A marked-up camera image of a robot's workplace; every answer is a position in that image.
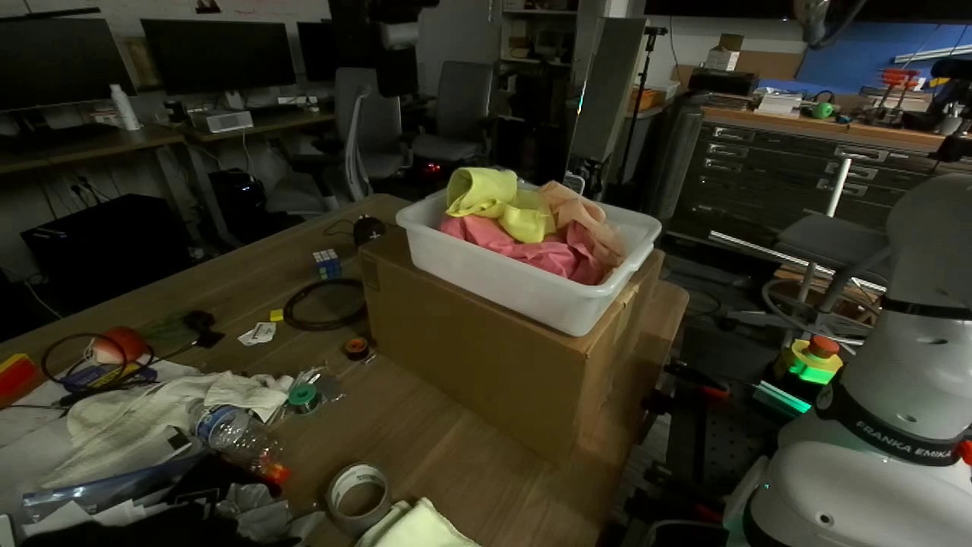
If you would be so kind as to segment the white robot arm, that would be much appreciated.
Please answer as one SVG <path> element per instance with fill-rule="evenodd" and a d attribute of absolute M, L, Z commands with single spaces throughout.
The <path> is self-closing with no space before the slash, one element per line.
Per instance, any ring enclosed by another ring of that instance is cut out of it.
<path fill-rule="evenodd" d="M 748 547 L 972 547 L 972 177 L 891 212 L 891 283 L 856 359 L 781 427 Z"/>

